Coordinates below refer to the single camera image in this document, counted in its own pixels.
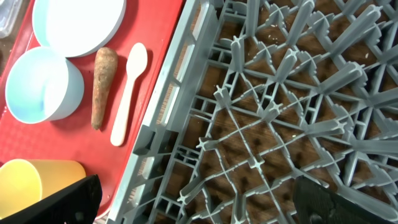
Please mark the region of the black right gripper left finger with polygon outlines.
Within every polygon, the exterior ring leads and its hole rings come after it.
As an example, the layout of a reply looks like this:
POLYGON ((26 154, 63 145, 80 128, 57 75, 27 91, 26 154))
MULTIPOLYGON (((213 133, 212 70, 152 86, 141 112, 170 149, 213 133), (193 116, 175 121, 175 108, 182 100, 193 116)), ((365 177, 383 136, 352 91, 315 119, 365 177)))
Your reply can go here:
POLYGON ((87 176, 1 220, 2 224, 92 224, 103 191, 98 175, 87 176))

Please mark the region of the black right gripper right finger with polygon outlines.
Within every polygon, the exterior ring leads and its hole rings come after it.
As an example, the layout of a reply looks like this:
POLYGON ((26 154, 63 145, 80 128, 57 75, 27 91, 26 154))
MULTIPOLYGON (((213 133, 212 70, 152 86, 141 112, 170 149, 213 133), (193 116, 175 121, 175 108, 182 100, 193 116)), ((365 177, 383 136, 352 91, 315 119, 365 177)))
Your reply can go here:
POLYGON ((304 176, 295 180, 293 201, 300 224, 392 224, 304 176))

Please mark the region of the yellow plastic cup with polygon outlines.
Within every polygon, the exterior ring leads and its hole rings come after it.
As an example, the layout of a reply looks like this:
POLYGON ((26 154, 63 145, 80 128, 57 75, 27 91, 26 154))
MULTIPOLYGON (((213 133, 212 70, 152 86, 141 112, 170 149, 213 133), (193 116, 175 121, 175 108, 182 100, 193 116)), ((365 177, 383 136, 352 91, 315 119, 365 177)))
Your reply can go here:
POLYGON ((1 166, 1 218, 9 217, 86 177, 76 161, 13 159, 1 166))

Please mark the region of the light blue rice bowl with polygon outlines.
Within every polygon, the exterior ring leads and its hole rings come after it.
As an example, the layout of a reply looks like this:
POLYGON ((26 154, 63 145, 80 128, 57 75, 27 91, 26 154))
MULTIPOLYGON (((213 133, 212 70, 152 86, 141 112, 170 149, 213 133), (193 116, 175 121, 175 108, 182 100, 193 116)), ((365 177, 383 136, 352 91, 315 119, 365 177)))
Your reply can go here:
POLYGON ((22 54, 12 66, 5 86, 10 113, 25 124, 70 116, 85 91, 83 75, 68 59, 48 47, 22 54))

